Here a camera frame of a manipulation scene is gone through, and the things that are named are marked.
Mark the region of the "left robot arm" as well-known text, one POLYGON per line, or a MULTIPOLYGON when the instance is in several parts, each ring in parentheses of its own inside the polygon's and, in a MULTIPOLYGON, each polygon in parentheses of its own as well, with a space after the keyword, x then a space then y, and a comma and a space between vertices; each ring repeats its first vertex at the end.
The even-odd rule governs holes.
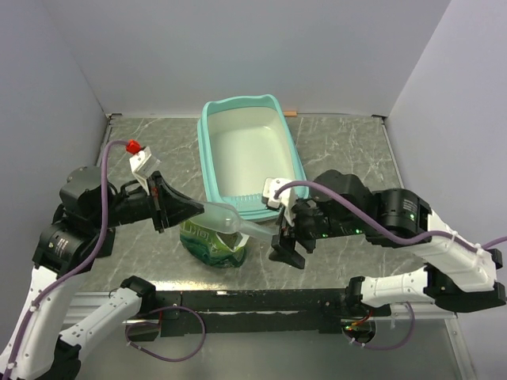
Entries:
POLYGON ((111 254, 118 226, 150 219, 162 232, 203 213, 201 203, 171 188, 160 172, 147 183, 130 192, 115 188, 96 166, 67 178, 52 224, 40 235, 29 292, 1 354, 3 379, 73 379, 89 352, 121 322, 155 312, 155 286, 133 275, 91 315, 62 328, 93 262, 111 254))

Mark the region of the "green litter bag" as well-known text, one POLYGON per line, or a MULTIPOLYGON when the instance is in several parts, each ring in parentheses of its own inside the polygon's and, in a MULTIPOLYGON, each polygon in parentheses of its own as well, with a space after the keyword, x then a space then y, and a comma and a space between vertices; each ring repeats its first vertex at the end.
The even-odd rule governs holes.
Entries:
POLYGON ((213 268, 239 268, 246 259, 249 236, 224 234, 187 220, 180 224, 182 246, 203 264, 213 268))

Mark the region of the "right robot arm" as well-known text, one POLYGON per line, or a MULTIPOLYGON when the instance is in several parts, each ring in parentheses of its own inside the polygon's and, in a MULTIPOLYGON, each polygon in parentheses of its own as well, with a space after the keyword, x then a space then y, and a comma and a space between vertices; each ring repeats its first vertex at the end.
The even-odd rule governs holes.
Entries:
POLYGON ((280 211, 272 261, 303 269, 297 245, 312 253, 319 239, 353 235, 423 260, 421 268, 401 275, 351 278, 345 304, 352 314, 401 302, 462 314, 506 304, 505 286, 497 279, 501 252, 466 240, 410 190, 372 191, 358 176, 330 169, 313 181, 268 178, 262 201, 280 211))

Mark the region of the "clear plastic scoop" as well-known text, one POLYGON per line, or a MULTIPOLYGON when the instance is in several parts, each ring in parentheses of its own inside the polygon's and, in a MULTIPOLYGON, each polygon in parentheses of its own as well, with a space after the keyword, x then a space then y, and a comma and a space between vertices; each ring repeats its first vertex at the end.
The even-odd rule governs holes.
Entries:
POLYGON ((241 217, 237 210, 227 203, 203 203, 204 213, 191 218, 198 226, 222 234, 245 234, 257 240, 270 242, 277 230, 261 226, 241 217))

